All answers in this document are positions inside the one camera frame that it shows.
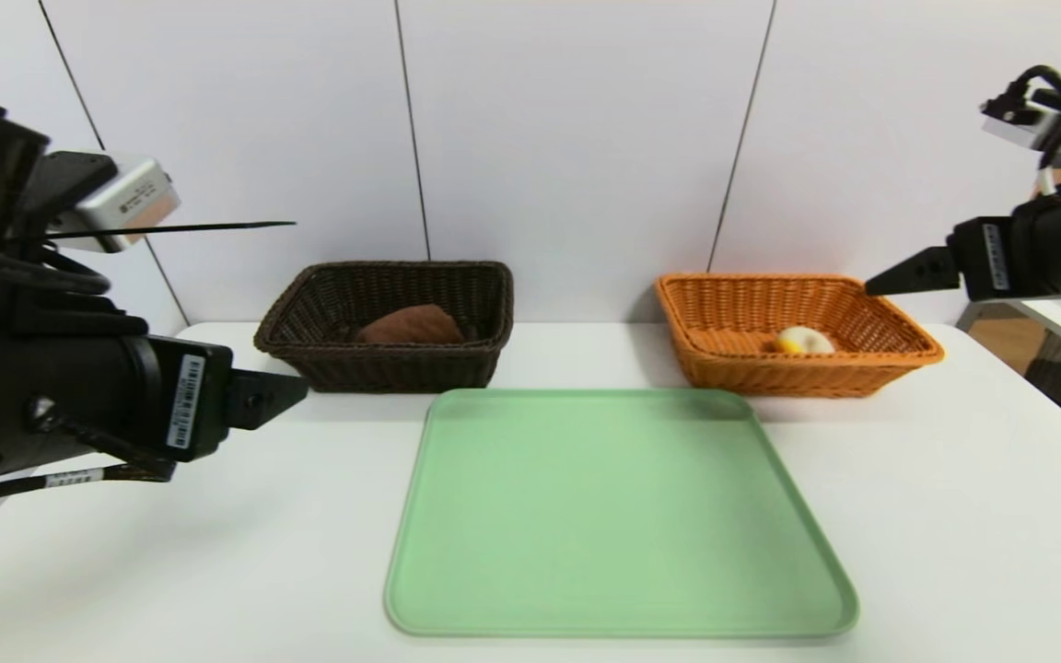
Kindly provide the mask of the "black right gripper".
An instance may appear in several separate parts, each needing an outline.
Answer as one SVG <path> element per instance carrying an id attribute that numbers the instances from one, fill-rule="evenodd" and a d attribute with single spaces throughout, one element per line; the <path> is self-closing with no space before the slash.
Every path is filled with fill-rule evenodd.
<path id="1" fill-rule="evenodd" d="M 1010 215 L 960 223 L 946 245 L 915 252 L 864 283 L 868 297 L 964 286 L 970 301 L 1061 299 L 1061 202 L 1034 198 Z"/>

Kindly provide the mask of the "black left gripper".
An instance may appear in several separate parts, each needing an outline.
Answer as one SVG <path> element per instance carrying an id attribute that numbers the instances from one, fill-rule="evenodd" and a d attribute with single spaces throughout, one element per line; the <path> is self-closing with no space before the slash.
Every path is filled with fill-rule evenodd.
<path id="1" fill-rule="evenodd" d="M 303 402 L 305 378 L 232 369 L 223 345 L 147 334 L 3 341 L 3 471 L 100 450 L 190 463 L 228 429 L 257 431 Z"/>

